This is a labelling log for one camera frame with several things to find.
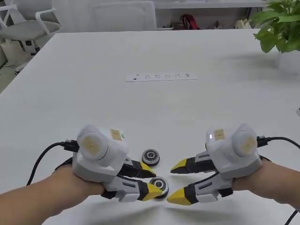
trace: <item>chair armrest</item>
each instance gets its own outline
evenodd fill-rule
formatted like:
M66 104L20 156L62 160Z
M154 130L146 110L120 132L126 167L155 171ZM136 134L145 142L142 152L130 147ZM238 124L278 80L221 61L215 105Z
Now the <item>chair armrest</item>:
M46 32L47 35L50 35L50 31L48 30L47 26L45 25L44 21L41 19L41 15L42 14L46 14L46 13L54 13L55 9L48 9L45 11L40 11L36 13L36 20L38 21L38 23L42 26L42 28L44 29L44 31Z

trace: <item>white shelf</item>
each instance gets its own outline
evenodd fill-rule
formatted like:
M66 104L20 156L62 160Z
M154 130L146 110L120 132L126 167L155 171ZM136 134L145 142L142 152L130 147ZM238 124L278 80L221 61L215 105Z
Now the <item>white shelf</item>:
M156 9L173 9L173 8L255 8L264 7L266 1L201 1L187 0L183 2L154 2Z

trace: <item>label sticker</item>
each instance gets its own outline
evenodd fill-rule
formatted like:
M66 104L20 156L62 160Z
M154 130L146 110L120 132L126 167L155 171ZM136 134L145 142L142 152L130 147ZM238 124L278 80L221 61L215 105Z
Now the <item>label sticker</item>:
M248 154L250 150L256 146L256 142L253 137L247 138L247 140L240 147L245 154Z
M216 141L225 139L224 129L215 130L214 135Z
M111 129L112 139L122 141L120 131Z
M82 145L92 155L96 155L100 152L100 147L89 136L84 138Z

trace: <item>potted plant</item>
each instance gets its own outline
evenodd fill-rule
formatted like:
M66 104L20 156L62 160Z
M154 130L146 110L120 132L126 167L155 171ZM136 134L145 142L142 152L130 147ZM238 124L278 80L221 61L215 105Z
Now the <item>potted plant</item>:
M280 52L278 67L300 74L300 0L270 2L251 20L262 26L254 34L260 41L262 51L268 53L276 47Z

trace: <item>plant pot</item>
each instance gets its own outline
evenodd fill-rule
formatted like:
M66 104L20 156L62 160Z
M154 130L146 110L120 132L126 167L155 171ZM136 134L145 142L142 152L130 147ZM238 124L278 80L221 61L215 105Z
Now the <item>plant pot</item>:
M300 75L300 51L279 53L277 66L286 73Z

